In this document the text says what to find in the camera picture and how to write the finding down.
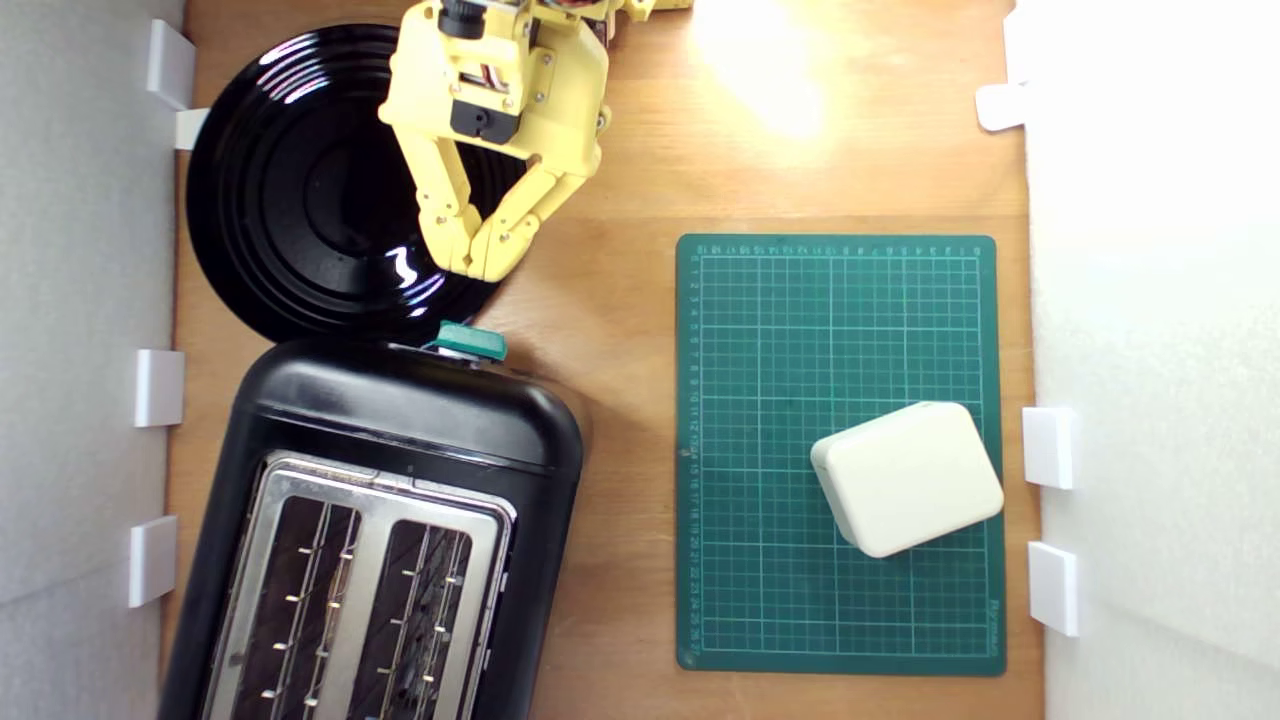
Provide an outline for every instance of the white bracket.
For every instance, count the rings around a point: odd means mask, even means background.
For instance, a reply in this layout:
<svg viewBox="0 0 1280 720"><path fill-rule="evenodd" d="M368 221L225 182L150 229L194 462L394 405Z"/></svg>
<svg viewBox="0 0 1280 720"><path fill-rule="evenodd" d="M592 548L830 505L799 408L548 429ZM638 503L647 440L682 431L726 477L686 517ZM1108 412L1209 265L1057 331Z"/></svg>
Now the white bracket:
<svg viewBox="0 0 1280 720"><path fill-rule="evenodd" d="M1027 85L1036 72L1034 15L1030 8L1014 8L1005 17L1005 83L984 85L974 95L978 124L1000 132L1027 122Z"/></svg>
<svg viewBox="0 0 1280 720"><path fill-rule="evenodd" d="M196 138L200 137L200 128L205 126L205 118L207 117L209 108L180 110L173 141L174 150L195 150Z"/></svg>
<svg viewBox="0 0 1280 720"><path fill-rule="evenodd" d="M147 90L177 110L173 146L192 150L209 109L191 109L196 87L196 46L164 20L151 20Z"/></svg>
<svg viewBox="0 0 1280 720"><path fill-rule="evenodd" d="M196 87L196 46L164 20L151 20L147 90L174 110L191 108Z"/></svg>
<svg viewBox="0 0 1280 720"><path fill-rule="evenodd" d="M182 423L182 395L187 356L169 350L140 350L133 427L156 428Z"/></svg>
<svg viewBox="0 0 1280 720"><path fill-rule="evenodd" d="M1023 462L1027 482L1071 489L1079 473L1080 423L1062 407L1023 407Z"/></svg>
<svg viewBox="0 0 1280 720"><path fill-rule="evenodd" d="M1075 555L1042 542L1027 543L1032 618L1069 638L1080 634L1080 589Z"/></svg>
<svg viewBox="0 0 1280 720"><path fill-rule="evenodd" d="M129 607L142 607L178 582L178 518L165 515L129 532Z"/></svg>

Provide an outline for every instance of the toaster slot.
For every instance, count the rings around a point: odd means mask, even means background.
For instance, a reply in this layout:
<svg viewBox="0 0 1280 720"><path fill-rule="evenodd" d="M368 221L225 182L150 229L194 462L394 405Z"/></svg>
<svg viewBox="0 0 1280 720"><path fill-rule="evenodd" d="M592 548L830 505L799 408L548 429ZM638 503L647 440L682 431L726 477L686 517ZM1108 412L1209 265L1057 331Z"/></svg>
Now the toaster slot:
<svg viewBox="0 0 1280 720"><path fill-rule="evenodd" d="M236 717L312 716L355 557L360 514L291 497L270 548Z"/></svg>
<svg viewBox="0 0 1280 720"><path fill-rule="evenodd" d="M434 717L471 539L416 523L392 528L387 566L352 696L351 717ZM465 612L475 615L476 609Z"/></svg>
<svg viewBox="0 0 1280 720"><path fill-rule="evenodd" d="M209 720L466 717L513 514L311 457L260 479Z"/></svg>

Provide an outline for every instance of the cutting mat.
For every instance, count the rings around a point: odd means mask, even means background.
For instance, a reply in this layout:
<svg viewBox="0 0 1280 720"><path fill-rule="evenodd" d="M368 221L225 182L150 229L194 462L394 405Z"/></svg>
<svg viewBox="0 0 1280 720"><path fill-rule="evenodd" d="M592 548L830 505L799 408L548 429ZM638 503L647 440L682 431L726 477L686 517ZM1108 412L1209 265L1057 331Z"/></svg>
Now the cutting mat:
<svg viewBox="0 0 1280 720"><path fill-rule="evenodd" d="M809 464L934 400L969 409L1000 471L993 241L686 236L677 275L680 664L1004 673L1002 516L873 560Z"/></svg>

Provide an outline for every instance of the white wall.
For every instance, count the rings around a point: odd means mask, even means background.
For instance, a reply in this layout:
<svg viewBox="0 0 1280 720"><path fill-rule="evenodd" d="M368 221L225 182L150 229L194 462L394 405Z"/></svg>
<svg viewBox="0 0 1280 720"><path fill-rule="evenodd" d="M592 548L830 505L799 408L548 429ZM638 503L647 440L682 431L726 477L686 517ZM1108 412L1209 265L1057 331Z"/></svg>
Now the white wall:
<svg viewBox="0 0 1280 720"><path fill-rule="evenodd" d="M1083 430L1048 717L1280 717L1280 8L1021 6L1037 396Z"/></svg>
<svg viewBox="0 0 1280 720"><path fill-rule="evenodd" d="M160 614L128 528L163 514L133 354L173 325L173 113L145 90L180 0L0 0L0 717L154 714Z"/></svg>

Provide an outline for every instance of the white box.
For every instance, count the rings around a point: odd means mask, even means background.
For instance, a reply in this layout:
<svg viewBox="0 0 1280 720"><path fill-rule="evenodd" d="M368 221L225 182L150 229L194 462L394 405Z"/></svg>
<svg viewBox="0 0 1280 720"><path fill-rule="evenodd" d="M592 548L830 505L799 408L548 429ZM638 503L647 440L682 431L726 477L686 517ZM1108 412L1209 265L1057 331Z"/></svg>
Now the white box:
<svg viewBox="0 0 1280 720"><path fill-rule="evenodd" d="M886 557L997 515L1000 479L963 405L920 402L818 441L809 455L840 533Z"/></svg>

